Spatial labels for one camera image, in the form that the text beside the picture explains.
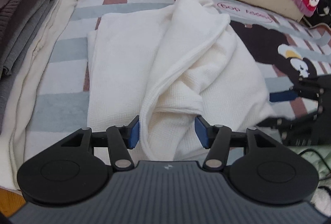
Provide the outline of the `cream waffle knit garment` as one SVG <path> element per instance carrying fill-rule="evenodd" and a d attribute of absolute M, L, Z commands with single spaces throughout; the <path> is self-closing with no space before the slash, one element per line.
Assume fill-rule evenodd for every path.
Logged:
<path fill-rule="evenodd" d="M 272 116 L 263 75 L 213 0 L 102 16 L 88 33 L 93 131 L 139 118 L 134 161 L 199 158 L 194 131 L 210 124 L 243 131 Z"/>

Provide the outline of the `light green garment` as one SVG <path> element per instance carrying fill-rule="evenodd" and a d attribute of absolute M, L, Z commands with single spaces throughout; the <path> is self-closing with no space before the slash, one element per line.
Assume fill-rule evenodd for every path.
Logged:
<path fill-rule="evenodd" d="M 330 187 L 330 146 L 305 148 L 299 156 L 316 168 L 319 174 L 319 186 Z"/>

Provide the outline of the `folded cream garment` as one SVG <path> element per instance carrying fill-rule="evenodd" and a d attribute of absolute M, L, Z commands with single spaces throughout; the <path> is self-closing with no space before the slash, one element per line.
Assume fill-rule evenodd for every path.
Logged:
<path fill-rule="evenodd" d="M 16 180 L 24 162 L 25 129 L 31 119 L 36 92 L 54 45 L 65 30 L 77 0 L 55 0 L 33 39 L 11 89 L 1 129 L 1 188 L 19 189 Z"/>

